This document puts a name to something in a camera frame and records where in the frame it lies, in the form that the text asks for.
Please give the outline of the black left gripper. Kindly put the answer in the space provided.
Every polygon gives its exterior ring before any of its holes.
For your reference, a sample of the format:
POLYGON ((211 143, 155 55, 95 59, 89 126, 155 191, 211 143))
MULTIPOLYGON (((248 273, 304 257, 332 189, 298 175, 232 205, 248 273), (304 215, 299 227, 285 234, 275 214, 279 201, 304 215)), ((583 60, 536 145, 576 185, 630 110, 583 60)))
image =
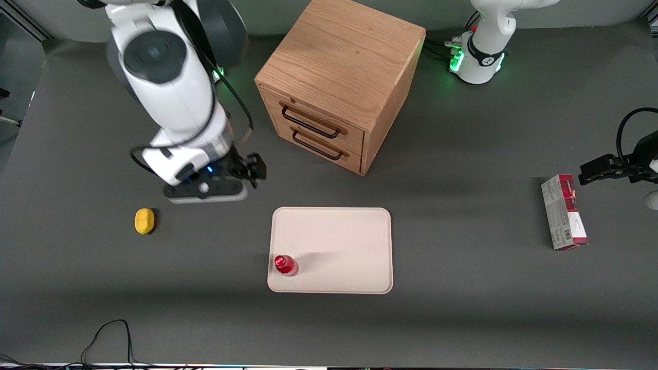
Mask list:
POLYGON ((643 137, 635 145, 633 152, 625 155, 627 164, 632 171, 627 170, 619 157, 605 154, 597 158, 598 161, 586 162, 580 166, 579 183, 584 187, 602 178, 625 177, 628 177, 630 183, 642 181, 657 183, 656 169, 651 167, 652 162, 656 162, 656 155, 657 131, 643 137))

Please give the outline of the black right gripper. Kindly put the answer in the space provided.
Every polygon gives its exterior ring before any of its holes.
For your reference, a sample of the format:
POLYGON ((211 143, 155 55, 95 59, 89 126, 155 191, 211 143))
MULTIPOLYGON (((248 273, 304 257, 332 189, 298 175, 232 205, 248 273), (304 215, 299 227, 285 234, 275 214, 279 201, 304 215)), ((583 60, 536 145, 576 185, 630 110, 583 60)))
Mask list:
POLYGON ((266 164, 257 153, 247 155, 247 161, 232 147, 228 154, 200 167, 189 177, 189 183, 207 183, 210 187, 232 181, 247 181, 256 189, 266 180, 266 164))

